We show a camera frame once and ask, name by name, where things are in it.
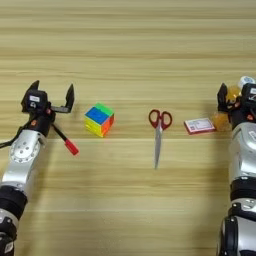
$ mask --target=yellow object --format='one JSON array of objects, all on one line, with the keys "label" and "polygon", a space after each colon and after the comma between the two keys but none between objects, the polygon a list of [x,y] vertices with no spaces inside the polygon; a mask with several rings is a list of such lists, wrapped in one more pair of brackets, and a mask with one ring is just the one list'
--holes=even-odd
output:
[{"label": "yellow object", "polygon": [[91,118],[89,117],[85,117],[85,126],[88,130],[90,130],[93,133],[96,133],[98,136],[103,137],[102,135],[102,128],[101,125],[96,123],[95,121],[93,121]]},{"label": "yellow object", "polygon": [[231,124],[228,120],[228,114],[224,112],[216,112],[212,118],[213,125],[219,132],[231,131]]},{"label": "yellow object", "polygon": [[229,101],[230,103],[235,103],[236,98],[239,95],[241,95],[241,89],[237,85],[229,86],[226,101]]}]

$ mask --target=cable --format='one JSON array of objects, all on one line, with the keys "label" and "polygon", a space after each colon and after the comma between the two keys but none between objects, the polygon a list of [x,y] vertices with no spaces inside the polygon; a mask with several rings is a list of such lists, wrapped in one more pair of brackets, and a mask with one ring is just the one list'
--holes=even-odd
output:
[{"label": "cable", "polygon": [[25,128],[27,128],[28,125],[29,125],[36,117],[37,117],[36,114],[33,115],[33,117],[30,118],[27,123],[25,123],[23,126],[20,126],[19,129],[18,129],[18,131],[17,131],[17,133],[16,133],[16,135],[15,135],[11,140],[6,141],[6,142],[3,142],[3,143],[0,143],[0,149],[1,149],[1,148],[8,147],[8,146],[11,146],[12,143],[19,137],[19,135],[21,134],[21,132],[22,132]]}]

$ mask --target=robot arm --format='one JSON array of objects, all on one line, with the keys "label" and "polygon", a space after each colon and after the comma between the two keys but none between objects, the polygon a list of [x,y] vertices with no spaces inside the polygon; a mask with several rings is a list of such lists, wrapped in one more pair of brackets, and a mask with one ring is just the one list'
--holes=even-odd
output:
[{"label": "robot arm", "polygon": [[14,140],[0,145],[0,148],[11,146],[9,164],[0,183],[0,256],[14,255],[19,221],[33,192],[38,159],[46,146],[50,127],[53,126],[61,135],[74,155],[78,153],[78,149],[54,125],[55,112],[71,112],[73,86],[67,93],[66,106],[52,107],[47,94],[38,91],[38,85],[39,81],[32,84],[22,100],[22,111],[30,114],[29,122],[19,129]]},{"label": "robot arm", "polygon": [[218,256],[256,255],[256,85],[246,84],[233,108],[229,147],[231,206],[221,225]]}]

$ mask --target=colorful cube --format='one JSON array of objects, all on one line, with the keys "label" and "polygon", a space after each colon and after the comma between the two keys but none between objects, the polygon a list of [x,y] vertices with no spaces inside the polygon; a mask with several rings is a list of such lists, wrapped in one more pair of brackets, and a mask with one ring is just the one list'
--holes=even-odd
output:
[{"label": "colorful cube", "polygon": [[113,123],[113,110],[100,103],[85,114],[85,127],[100,137],[106,135]]}]

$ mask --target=scissor blade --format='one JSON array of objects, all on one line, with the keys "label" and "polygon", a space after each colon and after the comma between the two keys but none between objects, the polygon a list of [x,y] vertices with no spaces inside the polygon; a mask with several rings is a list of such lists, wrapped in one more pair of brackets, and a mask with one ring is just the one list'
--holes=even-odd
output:
[{"label": "scissor blade", "polygon": [[158,167],[160,151],[161,151],[161,140],[162,140],[162,128],[161,124],[156,128],[156,137],[155,137],[155,169]]}]

